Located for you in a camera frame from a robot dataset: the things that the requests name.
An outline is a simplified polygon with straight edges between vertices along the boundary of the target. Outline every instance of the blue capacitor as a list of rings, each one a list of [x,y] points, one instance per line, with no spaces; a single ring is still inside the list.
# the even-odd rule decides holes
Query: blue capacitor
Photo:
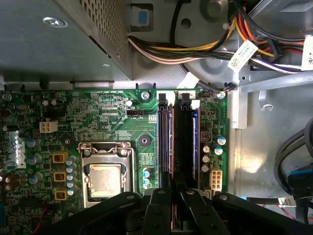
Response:
[[[149,183],[150,183],[150,180],[149,180],[149,179],[144,179],[144,180],[143,180],[143,184],[144,184],[144,185],[148,185]]]

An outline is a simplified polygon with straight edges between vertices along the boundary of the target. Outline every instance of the screw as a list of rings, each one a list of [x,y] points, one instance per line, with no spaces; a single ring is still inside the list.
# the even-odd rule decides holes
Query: screw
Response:
[[[208,145],[205,145],[205,146],[203,147],[203,152],[204,152],[204,153],[209,153],[209,152],[210,152],[210,147],[209,147]]]
[[[4,101],[11,101],[12,96],[11,96],[10,94],[3,94],[3,95],[2,95],[2,99],[3,99]]]
[[[128,154],[128,150],[122,149],[122,150],[121,150],[121,154],[122,154],[123,156],[126,156],[126,155]]]
[[[45,17],[43,19],[43,22],[51,27],[54,28],[65,28],[68,26],[67,22],[57,19],[57,18],[53,18],[53,17]]]
[[[143,100],[148,100],[150,98],[150,93],[149,92],[143,92],[141,93],[141,98]]]
[[[85,149],[84,150],[84,155],[85,156],[90,156],[91,155],[91,151],[89,149]]]
[[[187,190],[186,193],[189,195],[195,194],[195,192],[193,190]]]
[[[228,197],[226,195],[221,195],[220,199],[226,201],[226,200],[228,200]]]
[[[221,92],[221,93],[218,93],[216,96],[217,96],[218,99],[224,99],[226,97],[226,93],[225,92]]]

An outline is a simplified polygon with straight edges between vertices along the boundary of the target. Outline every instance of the electrolytic capacitor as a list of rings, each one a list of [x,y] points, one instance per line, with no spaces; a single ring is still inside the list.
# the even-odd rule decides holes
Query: electrolytic capacitor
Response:
[[[201,166],[201,171],[202,172],[208,172],[209,171],[209,167],[206,164],[204,164],[203,166]]]
[[[25,111],[27,109],[29,109],[29,105],[27,104],[19,104],[18,106],[16,106],[16,108],[20,111]]]
[[[31,185],[35,185],[38,182],[40,182],[41,180],[43,180],[43,175],[42,173],[37,172],[36,174],[32,175],[29,177],[28,181]]]
[[[56,105],[59,105],[59,104],[64,104],[63,100],[60,100],[60,99],[53,99],[51,100],[51,104],[53,106],[56,106]]]
[[[76,177],[77,173],[76,171],[72,171],[72,173],[67,174],[67,180],[71,181]]]
[[[65,169],[67,173],[72,173],[76,169],[76,164],[68,165]]]
[[[73,180],[71,180],[71,181],[67,181],[67,187],[68,188],[72,188],[72,187],[74,187],[74,185],[76,185],[77,184],[77,180],[76,179],[73,179]]]
[[[11,110],[9,110],[9,109],[4,109],[4,110],[0,110],[0,118],[2,117],[2,118],[6,118],[6,117],[8,117],[8,116],[10,116],[11,115]]]
[[[0,175],[0,182],[2,182],[2,181],[4,181],[4,179],[6,178],[6,177],[9,177],[10,175],[13,175],[13,173],[12,172],[5,172],[5,173],[2,173],[1,175]]]
[[[16,180],[20,180],[21,175],[19,173],[14,173],[13,175],[10,175],[4,179],[4,182],[7,184]]]
[[[11,131],[18,131],[20,129],[20,126],[14,124],[14,125],[8,125],[8,126],[3,126],[2,130],[4,132],[11,132]]]
[[[150,180],[149,180],[149,179],[146,178],[146,179],[143,180],[143,184],[144,184],[144,185],[148,185],[149,183],[150,183]]]
[[[215,144],[215,145],[213,146],[213,149],[214,149],[214,153],[215,153],[216,155],[222,155],[222,154],[223,154],[223,149],[222,149],[221,146]]]
[[[224,136],[218,135],[218,136],[216,136],[214,139],[215,139],[215,141],[216,141],[219,145],[221,145],[221,146],[223,146],[223,145],[226,144],[226,139],[225,139]]]
[[[27,163],[30,164],[30,165],[35,165],[35,164],[40,163],[41,160],[42,160],[41,155],[35,154],[34,156],[28,158]]]
[[[15,181],[12,181],[9,184],[7,184],[5,186],[5,190],[6,191],[13,191],[14,189],[16,189],[19,186],[21,186],[21,182],[19,180],[15,180]]]
[[[73,163],[76,162],[76,157],[75,156],[70,156],[66,161],[65,164],[66,165],[72,165]]]
[[[74,185],[74,187],[69,188],[69,189],[67,190],[68,196],[73,196],[76,192],[77,192],[77,186],[76,186],[76,185]]]
[[[29,148],[37,147],[41,143],[41,140],[39,138],[29,138],[26,141],[26,145]]]
[[[204,163],[208,163],[208,162],[210,161],[209,156],[204,155],[204,156],[202,157],[202,161],[203,161]]]

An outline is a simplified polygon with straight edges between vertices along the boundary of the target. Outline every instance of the capacitor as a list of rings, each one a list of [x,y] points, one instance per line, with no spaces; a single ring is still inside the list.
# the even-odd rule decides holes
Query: capacitor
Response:
[[[68,196],[73,196],[76,192],[77,192],[77,186],[76,186],[76,185],[74,185],[74,187],[69,188],[69,189],[67,190]]]
[[[144,185],[148,185],[149,183],[150,183],[150,180],[149,180],[149,179],[147,179],[147,178],[146,178],[146,179],[143,179],[143,184],[144,184]]]
[[[149,178],[149,177],[150,177],[150,169],[147,168],[147,167],[143,168],[143,170],[142,170],[142,176],[143,176],[144,178]]]
[[[203,147],[203,152],[204,152],[204,153],[209,153],[209,152],[210,152],[210,147],[209,147],[208,145],[205,145],[205,146]]]
[[[72,165],[73,163],[76,162],[76,157],[75,156],[70,156],[66,161],[65,164],[66,165]]]
[[[203,161],[204,163],[208,163],[208,162],[210,161],[209,156],[204,155],[204,156],[202,157],[202,161]]]
[[[76,169],[76,164],[68,165],[65,169],[67,173],[72,173]]]
[[[49,105],[49,102],[48,102],[47,100],[44,100],[44,101],[43,101],[43,105],[44,105],[44,106],[48,106],[48,105]]]
[[[6,177],[9,177],[10,175],[13,175],[13,173],[11,171],[6,172],[6,173],[2,173],[1,176],[0,176],[0,182],[4,181],[4,179]]]
[[[204,165],[201,166],[201,171],[202,172],[208,172],[209,171],[209,167],[206,164],[204,164]]]
[[[28,158],[27,163],[30,164],[30,165],[35,165],[35,164],[40,163],[41,160],[42,160],[41,155],[35,154],[34,156]]]
[[[77,184],[77,180],[76,179],[73,179],[73,180],[71,180],[71,181],[67,181],[67,187],[68,188],[72,188],[72,187],[74,187],[74,185],[76,185]]]
[[[77,176],[76,171],[72,171],[72,173],[67,174],[67,180],[71,181]]]
[[[221,146],[223,146],[223,145],[226,144],[226,139],[225,139],[224,136],[217,135],[214,139],[215,139],[215,141],[216,141],[219,145],[221,145]]]
[[[16,180],[20,180],[21,175],[19,173],[14,173],[13,175],[10,175],[4,179],[4,182],[7,184]]]
[[[41,143],[41,140],[39,138],[29,138],[26,141],[26,146],[29,148],[37,147]]]
[[[8,126],[3,126],[2,130],[4,132],[11,132],[11,131],[18,131],[20,129],[20,126],[14,124],[14,125],[8,125]]]
[[[215,153],[216,155],[222,155],[222,154],[223,154],[223,149],[222,149],[221,146],[215,144],[215,145],[213,146],[213,149],[214,149],[214,153]]]
[[[127,108],[131,108],[132,105],[133,105],[133,102],[129,99],[129,100],[126,101],[125,104],[126,104],[126,107],[127,107]]]
[[[2,118],[6,118],[6,117],[8,117],[8,116],[10,116],[11,115],[11,110],[9,110],[9,109],[3,109],[3,110],[0,110],[0,118],[2,117]]]
[[[2,95],[2,99],[3,99],[4,101],[11,101],[12,96],[11,96],[10,94],[3,94],[3,95]]]
[[[38,182],[40,182],[41,180],[43,180],[43,175],[39,172],[37,172],[36,174],[32,175],[29,177],[28,181],[31,185],[35,185]]]
[[[17,187],[21,186],[21,182],[19,180],[15,180],[10,182],[9,184],[7,184],[5,186],[5,190],[7,191],[13,191],[14,189],[16,189]]]
[[[16,108],[20,111],[25,111],[27,109],[29,109],[29,105],[27,104],[19,104],[18,106],[16,106]]]

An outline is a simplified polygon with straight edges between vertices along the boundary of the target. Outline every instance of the metal panel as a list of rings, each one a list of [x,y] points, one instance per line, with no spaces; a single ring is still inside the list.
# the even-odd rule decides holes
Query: metal panel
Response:
[[[43,23],[45,17],[63,20],[68,26],[48,26]],[[92,20],[88,16],[86,19],[85,25],[89,24],[86,28],[92,30]],[[131,66],[127,68],[125,64],[113,62],[89,38],[91,34],[84,32],[83,27],[51,0],[3,0],[0,21],[0,68],[3,70],[54,74],[54,81],[112,81],[131,77]],[[114,49],[108,49],[107,53],[116,55]],[[11,76],[10,79],[20,81],[21,77]],[[26,81],[39,79],[38,76],[23,78]]]

